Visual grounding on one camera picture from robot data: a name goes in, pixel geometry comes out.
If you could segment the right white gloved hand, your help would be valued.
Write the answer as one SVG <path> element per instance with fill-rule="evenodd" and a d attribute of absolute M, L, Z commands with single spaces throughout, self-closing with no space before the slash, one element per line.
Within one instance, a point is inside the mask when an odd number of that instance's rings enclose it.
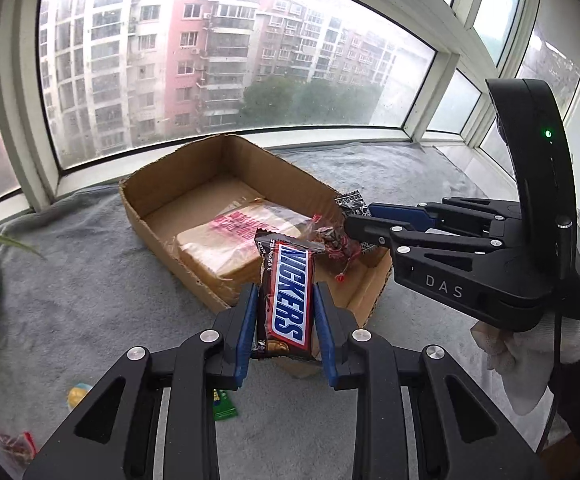
<path fill-rule="evenodd" d="M 537 406 L 548 387 L 555 362 L 580 362 L 580 320 L 563 318 L 556 334 L 557 315 L 546 313 L 526 332 L 513 333 L 479 321 L 470 333 L 485 353 L 486 368 L 502 378 L 508 401 L 518 415 Z"/>

